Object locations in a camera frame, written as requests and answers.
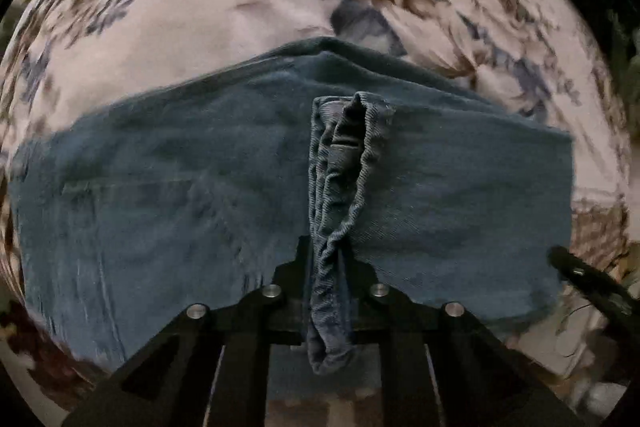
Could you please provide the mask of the floral fleece blanket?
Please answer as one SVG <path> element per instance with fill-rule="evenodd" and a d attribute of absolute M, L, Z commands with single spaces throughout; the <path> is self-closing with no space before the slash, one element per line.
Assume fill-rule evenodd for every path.
<path fill-rule="evenodd" d="M 290 41 L 387 52 L 570 132 L 574 202 L 627 204 L 630 140 L 570 0 L 15 0 L 1 49 L 1 161 L 101 106 Z"/>

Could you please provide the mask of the blue denim jeans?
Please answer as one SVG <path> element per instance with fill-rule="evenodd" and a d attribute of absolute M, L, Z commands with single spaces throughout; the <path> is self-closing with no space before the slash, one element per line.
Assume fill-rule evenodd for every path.
<path fill-rule="evenodd" d="M 499 336 L 544 316 L 570 240 L 570 136 L 398 58 L 297 41 L 22 144 L 26 305 L 116 369 L 190 303 L 237 303 L 312 246 L 309 358 L 344 366 L 346 268 Z"/>

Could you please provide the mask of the brown checkered bed sheet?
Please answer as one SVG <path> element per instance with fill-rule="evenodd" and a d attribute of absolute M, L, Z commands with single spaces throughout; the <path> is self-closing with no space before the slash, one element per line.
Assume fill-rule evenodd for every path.
<path fill-rule="evenodd" d="M 570 251 L 616 282 L 623 280 L 629 256 L 628 207 L 623 199 L 611 205 L 574 202 Z"/>

